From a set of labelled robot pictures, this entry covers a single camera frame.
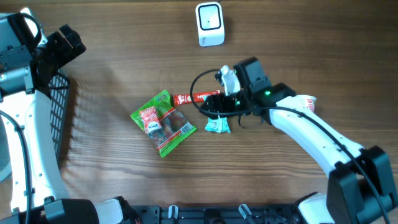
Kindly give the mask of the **teal snack wrapper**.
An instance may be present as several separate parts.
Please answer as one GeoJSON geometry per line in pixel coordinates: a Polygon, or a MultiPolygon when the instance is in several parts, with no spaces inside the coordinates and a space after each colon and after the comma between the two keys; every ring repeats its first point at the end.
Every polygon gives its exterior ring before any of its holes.
{"type": "Polygon", "coordinates": [[[228,119],[227,118],[208,118],[208,123],[205,126],[205,130],[214,133],[230,133],[228,119]]]}

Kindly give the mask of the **red Nescafe stick sachet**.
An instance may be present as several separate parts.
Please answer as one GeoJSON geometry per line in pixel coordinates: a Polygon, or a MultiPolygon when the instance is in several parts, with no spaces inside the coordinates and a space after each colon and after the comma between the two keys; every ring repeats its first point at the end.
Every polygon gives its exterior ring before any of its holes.
{"type": "Polygon", "coordinates": [[[173,96],[173,103],[175,106],[178,105],[186,105],[186,104],[191,104],[193,101],[196,103],[202,103],[205,101],[205,98],[210,96],[210,95],[218,95],[220,94],[220,90],[214,90],[214,91],[206,91],[206,92],[201,92],[201,93],[194,93],[193,98],[189,94],[185,95],[174,95],[173,96]]]}

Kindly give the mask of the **green candy bag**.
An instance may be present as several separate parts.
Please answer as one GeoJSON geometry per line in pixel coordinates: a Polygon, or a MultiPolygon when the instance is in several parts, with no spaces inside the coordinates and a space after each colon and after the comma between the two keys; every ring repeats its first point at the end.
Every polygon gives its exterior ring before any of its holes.
{"type": "Polygon", "coordinates": [[[197,130],[196,126],[172,106],[167,90],[133,112],[131,119],[149,137],[160,157],[167,156],[197,130]]]}

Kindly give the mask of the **cup noodles container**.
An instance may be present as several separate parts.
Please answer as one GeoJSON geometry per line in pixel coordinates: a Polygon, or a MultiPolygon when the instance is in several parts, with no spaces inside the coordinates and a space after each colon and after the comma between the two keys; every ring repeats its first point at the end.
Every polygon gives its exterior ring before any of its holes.
{"type": "Polygon", "coordinates": [[[315,111],[315,103],[317,101],[316,97],[310,95],[299,95],[298,97],[303,101],[306,108],[312,112],[315,111]]]}

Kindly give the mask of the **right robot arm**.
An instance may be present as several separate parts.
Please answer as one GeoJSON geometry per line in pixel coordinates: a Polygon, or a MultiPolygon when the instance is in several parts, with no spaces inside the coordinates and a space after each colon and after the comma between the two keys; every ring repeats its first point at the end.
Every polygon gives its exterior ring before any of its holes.
{"type": "Polygon", "coordinates": [[[281,130],[322,168],[328,187],[297,204],[305,223],[371,223],[397,207],[397,189],[387,153],[344,137],[312,112],[284,83],[272,84],[260,61],[251,57],[233,67],[212,70],[223,93],[198,107],[214,119],[254,115],[281,130]]]}

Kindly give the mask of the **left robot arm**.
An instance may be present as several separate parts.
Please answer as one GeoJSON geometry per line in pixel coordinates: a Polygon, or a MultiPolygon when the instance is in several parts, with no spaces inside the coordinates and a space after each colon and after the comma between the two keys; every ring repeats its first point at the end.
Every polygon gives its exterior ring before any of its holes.
{"type": "Polygon", "coordinates": [[[51,85],[86,50],[68,25],[44,35],[29,9],[1,18],[1,120],[10,155],[12,215],[5,223],[121,223],[121,202],[71,199],[58,169],[52,135],[51,85]]]}

